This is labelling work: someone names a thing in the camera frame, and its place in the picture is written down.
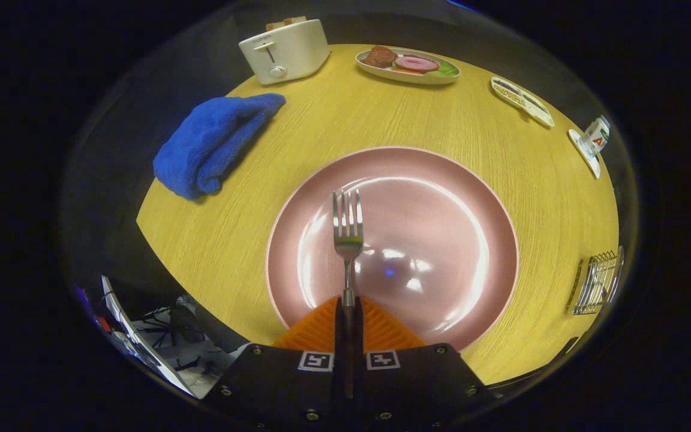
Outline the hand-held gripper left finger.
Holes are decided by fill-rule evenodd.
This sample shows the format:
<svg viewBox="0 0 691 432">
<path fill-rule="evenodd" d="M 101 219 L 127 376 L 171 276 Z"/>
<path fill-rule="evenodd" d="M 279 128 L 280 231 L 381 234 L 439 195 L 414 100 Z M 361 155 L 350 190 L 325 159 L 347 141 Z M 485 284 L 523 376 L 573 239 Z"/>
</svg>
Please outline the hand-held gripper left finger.
<svg viewBox="0 0 691 432">
<path fill-rule="evenodd" d="M 347 416 L 347 314 L 316 307 L 273 344 L 248 344 L 204 404 L 246 429 L 337 430 Z"/>
</svg>

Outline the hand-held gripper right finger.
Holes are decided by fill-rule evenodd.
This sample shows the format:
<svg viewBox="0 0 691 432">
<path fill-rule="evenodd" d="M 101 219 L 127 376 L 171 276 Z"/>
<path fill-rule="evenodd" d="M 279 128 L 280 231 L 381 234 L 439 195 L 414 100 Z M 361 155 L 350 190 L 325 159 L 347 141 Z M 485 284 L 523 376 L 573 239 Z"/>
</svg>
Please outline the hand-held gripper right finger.
<svg viewBox="0 0 691 432">
<path fill-rule="evenodd" d="M 367 298 L 354 312 L 354 409 L 367 430 L 455 430 L 493 394 L 448 343 L 428 344 Z"/>
</svg>

